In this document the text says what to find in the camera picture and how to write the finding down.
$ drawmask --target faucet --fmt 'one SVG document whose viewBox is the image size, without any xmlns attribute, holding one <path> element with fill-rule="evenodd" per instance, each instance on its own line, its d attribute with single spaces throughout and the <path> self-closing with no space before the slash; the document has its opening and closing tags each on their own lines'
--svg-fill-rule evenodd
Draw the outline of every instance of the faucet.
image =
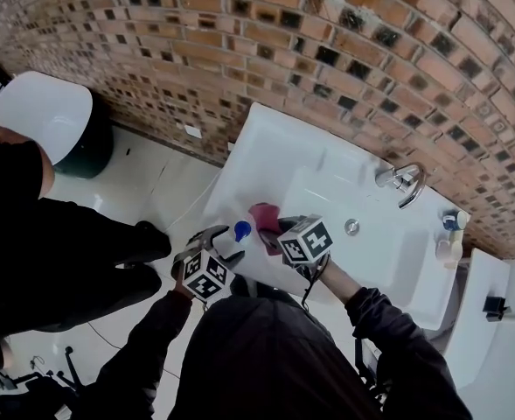
<svg viewBox="0 0 515 420">
<path fill-rule="evenodd" d="M 407 174 L 413 178 L 410 180 L 403 178 L 403 176 Z M 391 167 L 389 170 L 376 174 L 376 184 L 380 187 L 393 184 L 397 190 L 401 190 L 404 193 L 406 193 L 412 185 L 416 184 L 413 191 L 399 203 L 399 208 L 406 208 L 421 195 L 426 185 L 426 172 L 424 171 L 424 167 L 418 163 L 407 164 L 398 170 Z"/>
</svg>

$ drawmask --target floor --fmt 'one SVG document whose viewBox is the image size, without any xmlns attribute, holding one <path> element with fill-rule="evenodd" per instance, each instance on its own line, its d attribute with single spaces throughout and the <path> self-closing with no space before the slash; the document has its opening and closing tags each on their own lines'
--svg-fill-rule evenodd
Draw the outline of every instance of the floor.
<svg viewBox="0 0 515 420">
<path fill-rule="evenodd" d="M 219 168 L 215 166 L 116 128 L 115 152 L 108 168 L 100 176 L 92 180 L 57 176 L 48 197 L 72 200 L 121 222 L 151 221 L 161 230 L 168 228 L 167 233 L 171 237 L 171 255 L 154 262 L 163 280 L 160 292 L 152 299 L 92 323 L 111 344 L 122 347 L 130 330 L 151 305 L 173 288 L 175 282 L 170 277 L 172 257 L 183 250 L 190 236 L 198 231 L 200 214 L 218 173 Z M 226 291 L 221 294 L 222 297 L 227 295 Z M 311 313 L 331 331 L 341 351 L 353 362 L 352 327 L 342 305 L 327 306 L 314 302 L 309 302 L 309 305 Z M 156 420 L 167 418 L 173 408 L 179 384 L 176 375 L 181 372 L 185 349 L 202 315 L 202 304 L 194 301 L 184 330 L 171 343 L 164 367 L 169 373 L 164 372 L 155 402 Z M 9 341 L 16 357 L 16 365 L 10 371 L 12 376 L 29 374 L 31 361 L 40 371 L 51 369 L 56 373 L 63 370 L 66 376 L 70 376 L 64 350 L 71 346 L 74 349 L 73 361 L 85 384 L 94 382 L 101 366 L 117 352 L 89 325 L 55 334 L 25 332 L 10 337 Z"/>
</svg>

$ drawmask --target person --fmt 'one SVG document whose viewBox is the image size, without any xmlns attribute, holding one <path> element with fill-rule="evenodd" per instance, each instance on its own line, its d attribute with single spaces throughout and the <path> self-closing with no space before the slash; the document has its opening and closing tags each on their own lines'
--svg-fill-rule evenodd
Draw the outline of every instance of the person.
<svg viewBox="0 0 515 420">
<path fill-rule="evenodd" d="M 168 346 L 191 309 L 182 275 L 82 392 L 73 420 L 151 418 Z M 354 336 L 382 352 L 378 385 L 389 388 L 383 412 L 323 325 L 281 290 L 259 284 L 259 297 L 249 297 L 240 279 L 233 280 L 233 295 L 199 321 L 170 419 L 471 418 L 445 360 L 410 316 L 377 289 L 360 287 L 332 260 L 320 280 L 344 305 Z M 115 394 L 123 397 L 117 402 Z"/>
<path fill-rule="evenodd" d="M 53 181 L 41 146 L 0 127 L 0 368 L 10 334 L 65 331 L 153 296 L 161 281 L 143 263 L 171 252 L 146 221 L 45 198 Z"/>
</svg>

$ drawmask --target white sink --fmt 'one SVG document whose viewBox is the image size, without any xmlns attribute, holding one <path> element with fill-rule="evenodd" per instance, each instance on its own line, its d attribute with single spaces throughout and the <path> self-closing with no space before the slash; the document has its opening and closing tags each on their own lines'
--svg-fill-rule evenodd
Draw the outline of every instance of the white sink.
<svg viewBox="0 0 515 420">
<path fill-rule="evenodd" d="M 254 227 L 247 210 L 260 202 L 279 206 L 282 216 L 320 214 L 339 266 L 386 293 L 420 327 L 437 330 L 456 272 L 435 259 L 435 247 L 449 236 L 442 214 L 458 207 L 426 187 L 399 209 L 403 193 L 375 184 L 376 172 L 389 166 L 325 130 L 254 103 L 206 204 L 203 225 L 233 227 L 246 220 Z M 344 230 L 349 219 L 360 225 L 352 237 Z M 246 258 L 236 272 L 298 296 L 308 287 L 279 256 L 265 253 L 255 229 L 243 246 Z M 310 299 L 336 302 L 322 284 Z"/>
</svg>

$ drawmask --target brick wall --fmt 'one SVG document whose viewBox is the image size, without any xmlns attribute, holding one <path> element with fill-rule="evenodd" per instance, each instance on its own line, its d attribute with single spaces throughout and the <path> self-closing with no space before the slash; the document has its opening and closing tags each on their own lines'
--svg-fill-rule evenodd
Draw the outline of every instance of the brick wall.
<svg viewBox="0 0 515 420">
<path fill-rule="evenodd" d="M 218 163 L 253 101 L 420 161 L 515 256 L 515 0 L 0 0 L 0 63 Z"/>
</svg>

